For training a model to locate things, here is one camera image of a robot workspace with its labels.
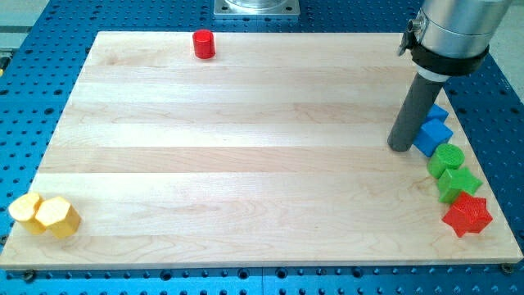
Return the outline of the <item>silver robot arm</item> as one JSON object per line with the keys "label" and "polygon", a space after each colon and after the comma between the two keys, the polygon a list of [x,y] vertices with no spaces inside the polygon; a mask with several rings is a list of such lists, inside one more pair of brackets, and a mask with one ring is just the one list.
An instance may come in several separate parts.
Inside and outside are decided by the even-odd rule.
{"label": "silver robot arm", "polygon": [[476,71],[486,59],[511,0],[425,0],[397,49],[409,51],[424,79],[444,83]]}

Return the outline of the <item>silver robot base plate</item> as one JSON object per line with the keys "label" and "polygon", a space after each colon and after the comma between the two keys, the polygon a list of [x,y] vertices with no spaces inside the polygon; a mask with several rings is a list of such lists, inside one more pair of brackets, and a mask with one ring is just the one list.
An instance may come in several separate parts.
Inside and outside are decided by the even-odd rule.
{"label": "silver robot base plate", "polygon": [[299,0],[214,0],[215,16],[298,16],[299,14]]}

